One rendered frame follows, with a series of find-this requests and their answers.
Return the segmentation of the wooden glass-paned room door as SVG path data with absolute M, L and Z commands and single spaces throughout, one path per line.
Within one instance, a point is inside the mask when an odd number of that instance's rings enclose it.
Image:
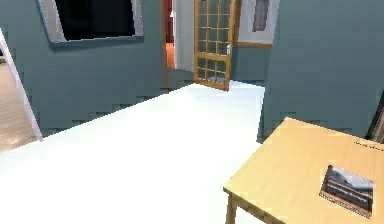
M 194 0 L 194 82 L 228 91 L 237 0 Z

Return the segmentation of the light wooden table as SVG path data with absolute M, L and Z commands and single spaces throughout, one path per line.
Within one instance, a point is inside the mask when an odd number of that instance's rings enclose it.
M 371 218 L 319 196 L 330 165 L 373 181 Z M 384 145 L 287 117 L 223 190 L 225 224 L 237 208 L 266 224 L 384 224 Z

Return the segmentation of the grey-framed dark window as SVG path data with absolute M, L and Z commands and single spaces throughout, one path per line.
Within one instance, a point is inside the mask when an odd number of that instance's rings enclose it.
M 36 0 L 51 43 L 143 41 L 142 0 Z

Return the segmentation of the dark picture book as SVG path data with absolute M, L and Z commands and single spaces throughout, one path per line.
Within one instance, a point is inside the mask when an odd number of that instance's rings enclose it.
M 372 217 L 373 181 L 329 165 L 319 196 L 367 219 Z

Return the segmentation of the white-framed wall picture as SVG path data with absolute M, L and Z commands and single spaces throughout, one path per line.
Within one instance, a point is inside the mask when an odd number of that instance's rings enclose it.
M 239 42 L 272 44 L 280 0 L 242 0 Z

